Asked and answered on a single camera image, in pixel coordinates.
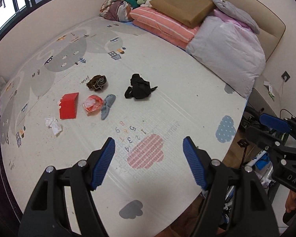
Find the person right hand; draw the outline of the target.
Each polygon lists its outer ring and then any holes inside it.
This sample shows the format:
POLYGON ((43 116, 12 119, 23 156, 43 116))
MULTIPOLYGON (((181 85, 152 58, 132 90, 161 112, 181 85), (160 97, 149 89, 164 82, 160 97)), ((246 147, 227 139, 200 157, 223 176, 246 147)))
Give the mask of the person right hand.
POLYGON ((292 190, 289 191, 285 208, 286 213, 290 213, 296 209, 296 192, 293 192, 292 190))

